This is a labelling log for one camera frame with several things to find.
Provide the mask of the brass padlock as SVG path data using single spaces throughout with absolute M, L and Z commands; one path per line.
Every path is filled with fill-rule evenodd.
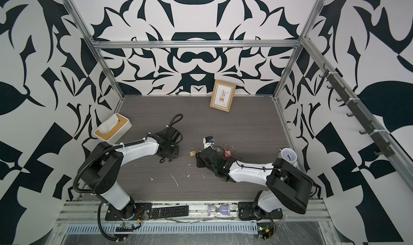
M 190 152 L 189 152 L 189 153 L 190 153 L 190 156 L 191 156 L 191 157 L 195 157 L 196 154 L 197 154 L 197 151 L 196 151 L 195 148 L 192 147 L 192 148 L 190 149 Z

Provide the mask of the red padlock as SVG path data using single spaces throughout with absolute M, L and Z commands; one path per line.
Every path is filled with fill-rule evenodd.
M 231 159 L 232 158 L 231 149 L 228 144 L 224 144 L 223 150 L 224 150 L 224 157 L 226 159 Z

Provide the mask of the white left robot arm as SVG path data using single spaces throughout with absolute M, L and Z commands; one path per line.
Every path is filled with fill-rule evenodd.
M 108 205 L 121 220 L 132 219 L 138 211 L 135 201 L 118 183 L 119 172 L 124 165 L 148 156 L 158 156 L 160 163 L 177 159 L 183 135 L 174 128 L 174 124 L 182 119 L 183 114 L 177 114 L 164 130 L 148 133 L 137 141 L 118 145 L 100 142 L 78 169 L 73 190 L 96 196 L 101 201 L 98 214 L 101 214 L 103 205 Z

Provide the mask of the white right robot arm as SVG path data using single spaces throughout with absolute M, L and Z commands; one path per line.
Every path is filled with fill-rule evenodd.
M 247 182 L 268 188 L 258 191 L 253 202 L 239 205 L 241 220 L 260 220 L 273 213 L 281 219 L 284 207 L 298 214 L 307 211 L 314 181 L 283 158 L 269 164 L 251 164 L 223 158 L 212 147 L 195 157 L 198 168 L 207 168 L 224 182 Z

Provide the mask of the purple hourglass timer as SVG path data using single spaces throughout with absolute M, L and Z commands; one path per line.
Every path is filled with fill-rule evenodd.
M 229 204 L 222 204 L 222 205 L 212 205 L 208 204 L 208 216 L 216 215 L 219 213 L 222 216 L 230 216 L 231 215 L 231 207 Z

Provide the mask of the white tissue box wooden lid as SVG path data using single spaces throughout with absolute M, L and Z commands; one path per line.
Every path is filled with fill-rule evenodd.
M 131 127 L 131 121 L 127 117 L 115 113 L 108 120 L 103 122 L 93 132 L 93 135 L 101 141 L 114 145 Z

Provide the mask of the black remote control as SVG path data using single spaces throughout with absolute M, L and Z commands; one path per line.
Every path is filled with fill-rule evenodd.
M 150 219 L 164 219 L 189 216 L 189 206 L 156 207 L 149 212 Z

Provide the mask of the white alarm clock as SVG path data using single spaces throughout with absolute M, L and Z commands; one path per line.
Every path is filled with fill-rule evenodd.
M 278 157 L 286 160 L 291 165 L 297 165 L 297 160 L 298 160 L 297 153 L 291 148 L 281 149 L 278 154 Z

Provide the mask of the green circuit board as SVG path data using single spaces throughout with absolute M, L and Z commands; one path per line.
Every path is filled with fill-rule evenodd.
M 267 240 L 271 238 L 276 232 L 276 225 L 274 222 L 259 222 L 257 223 L 258 238 Z

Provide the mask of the wooden picture frame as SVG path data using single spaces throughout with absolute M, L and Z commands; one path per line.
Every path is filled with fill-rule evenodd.
M 216 80 L 210 101 L 210 107 L 221 111 L 230 112 L 235 91 L 235 84 Z

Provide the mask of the small wired circuit board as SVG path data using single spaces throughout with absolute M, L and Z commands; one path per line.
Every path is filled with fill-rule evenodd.
M 141 222 L 137 223 L 122 223 L 120 226 L 116 227 L 116 232 L 134 232 L 141 228 Z

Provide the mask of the black wall hook rail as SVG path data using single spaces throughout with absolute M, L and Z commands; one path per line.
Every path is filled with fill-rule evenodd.
M 330 83 L 328 89 L 334 90 L 339 95 L 336 101 L 348 107 L 350 113 L 347 116 L 355 117 L 359 121 L 363 127 L 359 133 L 369 135 L 378 147 L 379 151 L 375 155 L 383 155 L 387 158 L 395 155 L 388 131 L 375 120 L 367 106 L 343 80 L 340 73 L 332 72 L 325 66 L 323 66 L 323 71 L 324 73 L 319 77 L 326 79 Z

